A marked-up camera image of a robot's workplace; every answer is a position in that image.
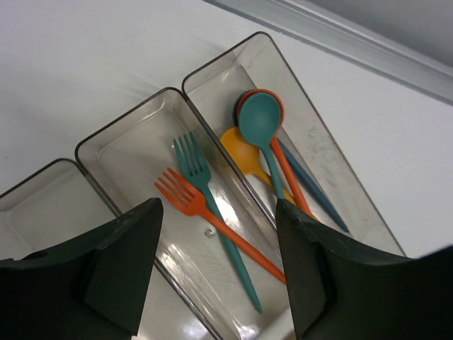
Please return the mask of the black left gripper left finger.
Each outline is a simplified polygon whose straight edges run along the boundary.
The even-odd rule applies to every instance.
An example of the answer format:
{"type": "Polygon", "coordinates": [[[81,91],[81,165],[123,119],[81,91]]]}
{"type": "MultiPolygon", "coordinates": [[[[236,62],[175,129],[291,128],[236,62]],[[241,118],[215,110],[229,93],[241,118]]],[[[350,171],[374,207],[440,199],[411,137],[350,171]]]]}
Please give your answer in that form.
{"type": "Polygon", "coordinates": [[[150,198],[78,237],[1,262],[2,339],[131,339],[164,208],[150,198]]]}

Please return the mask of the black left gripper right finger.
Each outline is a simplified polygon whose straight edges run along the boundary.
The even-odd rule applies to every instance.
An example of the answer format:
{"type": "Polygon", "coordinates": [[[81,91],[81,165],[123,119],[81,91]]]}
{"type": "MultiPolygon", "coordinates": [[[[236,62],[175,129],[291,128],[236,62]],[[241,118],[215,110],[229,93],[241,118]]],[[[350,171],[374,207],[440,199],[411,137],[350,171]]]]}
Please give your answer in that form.
{"type": "Polygon", "coordinates": [[[452,248],[417,259],[352,239],[288,200],[277,237],[298,339],[451,339],[452,248]]]}

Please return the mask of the dark blue plastic spoon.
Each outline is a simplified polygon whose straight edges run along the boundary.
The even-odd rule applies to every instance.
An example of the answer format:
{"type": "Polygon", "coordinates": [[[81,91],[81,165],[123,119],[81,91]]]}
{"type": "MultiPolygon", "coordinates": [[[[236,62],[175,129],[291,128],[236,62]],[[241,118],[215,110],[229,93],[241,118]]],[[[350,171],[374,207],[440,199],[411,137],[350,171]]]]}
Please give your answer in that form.
{"type": "MultiPolygon", "coordinates": [[[[236,117],[236,108],[237,108],[237,101],[240,99],[241,96],[236,100],[234,105],[234,124],[238,127],[238,121],[236,117]]],[[[328,213],[328,215],[332,218],[334,222],[345,232],[348,232],[349,229],[347,225],[343,222],[343,219],[337,213],[336,209],[333,207],[332,203],[329,199],[323,194],[323,192],[319,189],[319,187],[315,184],[315,182],[311,179],[308,173],[303,170],[302,166],[297,162],[294,156],[289,152],[286,146],[283,145],[281,140],[277,137],[278,142],[289,162],[291,169],[293,170],[296,180],[298,183],[303,183],[305,187],[309,190],[310,194],[317,200],[320,206],[328,213]]]]}

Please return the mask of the orange plastic fork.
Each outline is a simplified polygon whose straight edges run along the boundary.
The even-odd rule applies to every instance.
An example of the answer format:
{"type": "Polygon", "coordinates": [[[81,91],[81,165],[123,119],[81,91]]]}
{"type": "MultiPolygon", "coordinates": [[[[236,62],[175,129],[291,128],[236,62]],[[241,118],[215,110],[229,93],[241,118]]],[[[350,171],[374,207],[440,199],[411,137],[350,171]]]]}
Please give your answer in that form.
{"type": "Polygon", "coordinates": [[[253,259],[268,273],[284,285],[287,284],[284,273],[266,256],[248,243],[243,237],[231,229],[207,207],[205,196],[179,173],[168,167],[158,177],[154,185],[164,197],[181,213],[186,216],[200,216],[230,239],[240,250],[253,259]]]}

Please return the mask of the teal plastic fork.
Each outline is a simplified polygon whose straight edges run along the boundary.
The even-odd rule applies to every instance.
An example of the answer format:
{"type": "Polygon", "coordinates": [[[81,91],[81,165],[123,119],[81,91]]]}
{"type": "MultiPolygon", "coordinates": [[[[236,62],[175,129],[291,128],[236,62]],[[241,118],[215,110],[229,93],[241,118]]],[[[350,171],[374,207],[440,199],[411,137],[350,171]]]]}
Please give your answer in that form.
{"type": "MultiPolygon", "coordinates": [[[[209,183],[212,180],[210,168],[200,149],[200,146],[197,143],[197,140],[195,139],[194,134],[189,132],[188,134],[184,134],[173,139],[173,146],[183,178],[196,187],[205,196],[207,207],[210,211],[213,212],[221,221],[224,221],[222,214],[217,207],[214,196],[209,188],[209,183]]],[[[241,281],[249,300],[251,301],[254,309],[261,314],[263,312],[263,308],[237,246],[221,232],[219,232],[219,238],[222,241],[224,250],[229,257],[229,261],[241,281]]]]}

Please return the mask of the yellow plastic spoon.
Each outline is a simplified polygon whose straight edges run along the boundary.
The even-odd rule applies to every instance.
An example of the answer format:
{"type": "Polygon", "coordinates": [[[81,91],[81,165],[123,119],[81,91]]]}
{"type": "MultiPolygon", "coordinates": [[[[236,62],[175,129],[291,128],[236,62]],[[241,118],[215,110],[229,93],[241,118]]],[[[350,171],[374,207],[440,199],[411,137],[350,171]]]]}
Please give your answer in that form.
{"type": "MultiPolygon", "coordinates": [[[[234,160],[244,176],[249,174],[257,176],[264,184],[268,185],[270,188],[272,188],[273,192],[275,192],[271,175],[266,173],[260,165],[259,148],[247,143],[238,127],[228,129],[221,136],[220,140],[222,145],[224,146],[226,151],[228,151],[230,157],[234,160]]],[[[296,198],[294,198],[286,189],[284,189],[284,197],[290,202],[302,208],[306,205],[305,198],[300,191],[300,187],[297,185],[296,178],[292,172],[288,160],[286,159],[285,154],[283,152],[280,152],[279,156],[280,157],[277,159],[279,161],[284,161],[285,170],[292,176],[291,180],[289,180],[289,182],[293,184],[291,189],[293,190],[294,188],[296,188],[297,192],[296,198]]]]}

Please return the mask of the orange plastic spoon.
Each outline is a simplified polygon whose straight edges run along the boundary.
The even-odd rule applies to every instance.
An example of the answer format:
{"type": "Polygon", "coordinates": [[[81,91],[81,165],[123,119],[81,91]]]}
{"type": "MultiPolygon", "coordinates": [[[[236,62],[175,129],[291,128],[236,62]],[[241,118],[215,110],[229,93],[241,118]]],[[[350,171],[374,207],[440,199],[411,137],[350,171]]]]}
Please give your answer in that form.
{"type": "MultiPolygon", "coordinates": [[[[242,98],[243,96],[248,96],[249,94],[253,94],[253,93],[259,92],[259,91],[269,93],[269,94],[273,95],[273,96],[277,99],[277,102],[278,102],[279,105],[280,105],[280,113],[281,113],[280,127],[278,128],[278,131],[279,131],[279,129],[281,128],[281,125],[282,125],[282,123],[283,123],[283,120],[284,120],[285,111],[284,111],[284,107],[283,107],[282,101],[278,98],[278,96],[277,96],[274,92],[272,92],[272,91],[270,91],[270,90],[265,90],[265,89],[254,89],[254,90],[249,90],[249,91],[243,93],[243,94],[241,95],[240,99],[237,101],[236,117],[238,118],[238,116],[239,116],[238,105],[241,105],[241,103],[240,103],[241,98],[242,98]]],[[[276,136],[274,136],[274,138],[272,139],[272,142],[271,142],[271,144],[270,144],[270,147],[271,147],[271,150],[272,150],[272,152],[273,152],[273,156],[274,156],[274,158],[275,158],[275,162],[276,162],[276,164],[277,164],[277,168],[281,168],[281,169],[282,169],[283,174],[285,175],[285,178],[286,178],[286,180],[287,180],[287,182],[288,182],[288,184],[289,184],[289,187],[290,187],[290,189],[291,189],[291,187],[293,186],[293,184],[292,184],[291,182],[289,182],[289,180],[291,180],[291,177],[292,177],[292,176],[291,176],[291,174],[289,174],[289,173],[285,170],[284,161],[283,161],[283,160],[280,160],[280,161],[279,161],[279,160],[277,159],[277,158],[280,157],[280,156],[279,156],[280,152],[283,152],[283,150],[282,150],[282,148],[281,148],[281,146],[280,146],[280,143],[279,143],[278,140],[277,140],[277,134],[276,134],[276,136]]],[[[294,188],[293,190],[291,189],[291,192],[292,192],[292,195],[294,196],[294,198],[296,198],[296,194],[297,194],[296,188],[294,188]]],[[[311,212],[311,209],[310,209],[310,207],[309,207],[309,205],[308,205],[307,202],[306,202],[306,205],[303,206],[303,207],[300,208],[300,209],[301,209],[303,212],[305,212],[306,214],[308,214],[309,216],[312,216],[312,215],[313,215],[312,212],[311,212]]]]}

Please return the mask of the teal plastic spoon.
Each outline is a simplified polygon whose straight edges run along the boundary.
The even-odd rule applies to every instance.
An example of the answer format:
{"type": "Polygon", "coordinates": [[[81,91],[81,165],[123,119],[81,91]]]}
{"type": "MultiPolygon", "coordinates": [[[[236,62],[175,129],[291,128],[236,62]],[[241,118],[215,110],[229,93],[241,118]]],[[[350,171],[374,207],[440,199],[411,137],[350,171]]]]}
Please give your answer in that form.
{"type": "Polygon", "coordinates": [[[270,144],[280,127],[281,113],[277,99],[266,92],[243,96],[238,105],[240,132],[249,144],[256,146],[265,158],[277,198],[285,197],[280,174],[270,144]]]}

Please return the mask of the clear outer container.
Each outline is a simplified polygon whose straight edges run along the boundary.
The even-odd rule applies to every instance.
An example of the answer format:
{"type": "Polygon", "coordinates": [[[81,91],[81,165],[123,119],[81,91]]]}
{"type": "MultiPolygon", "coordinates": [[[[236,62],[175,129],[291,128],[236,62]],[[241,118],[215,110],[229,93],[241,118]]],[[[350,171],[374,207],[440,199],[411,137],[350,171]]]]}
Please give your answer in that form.
{"type": "Polygon", "coordinates": [[[22,259],[114,218],[79,165],[56,159],[1,195],[1,259],[22,259]]]}

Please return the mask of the clear middle container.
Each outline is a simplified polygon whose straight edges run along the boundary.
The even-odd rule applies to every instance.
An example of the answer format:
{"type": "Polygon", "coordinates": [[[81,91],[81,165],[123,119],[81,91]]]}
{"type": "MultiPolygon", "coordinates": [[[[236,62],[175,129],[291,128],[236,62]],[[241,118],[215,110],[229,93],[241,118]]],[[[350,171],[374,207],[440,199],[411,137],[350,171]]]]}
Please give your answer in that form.
{"type": "MultiPolygon", "coordinates": [[[[174,88],[156,93],[76,147],[76,160],[102,188],[117,212],[159,197],[158,179],[178,168],[197,142],[211,172],[208,184],[227,225],[281,266],[270,211],[239,177],[219,139],[195,107],[174,88]]],[[[269,339],[289,307],[287,289],[253,259],[244,263],[262,311],[252,305],[214,227],[186,217],[163,200],[155,264],[216,339],[269,339]]]]}

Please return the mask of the clear spoon container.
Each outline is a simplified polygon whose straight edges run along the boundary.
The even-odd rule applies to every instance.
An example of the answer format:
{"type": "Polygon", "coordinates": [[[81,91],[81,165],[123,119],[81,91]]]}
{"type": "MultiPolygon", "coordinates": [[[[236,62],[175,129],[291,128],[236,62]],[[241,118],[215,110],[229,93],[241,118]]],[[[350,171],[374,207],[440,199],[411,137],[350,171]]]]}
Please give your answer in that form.
{"type": "Polygon", "coordinates": [[[371,247],[404,251],[367,195],[275,41],[257,32],[189,73],[183,93],[214,134],[233,126],[234,104],[247,90],[276,93],[285,117],[278,138],[310,175],[349,230],[371,247]]]}

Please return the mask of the aluminium table frame rail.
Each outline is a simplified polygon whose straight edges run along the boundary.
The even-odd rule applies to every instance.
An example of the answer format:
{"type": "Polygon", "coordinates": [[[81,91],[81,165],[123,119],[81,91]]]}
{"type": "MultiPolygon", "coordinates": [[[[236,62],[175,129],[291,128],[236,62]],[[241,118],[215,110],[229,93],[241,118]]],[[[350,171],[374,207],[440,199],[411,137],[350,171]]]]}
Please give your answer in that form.
{"type": "Polygon", "coordinates": [[[309,1],[212,1],[213,6],[452,104],[452,68],[309,1]]]}

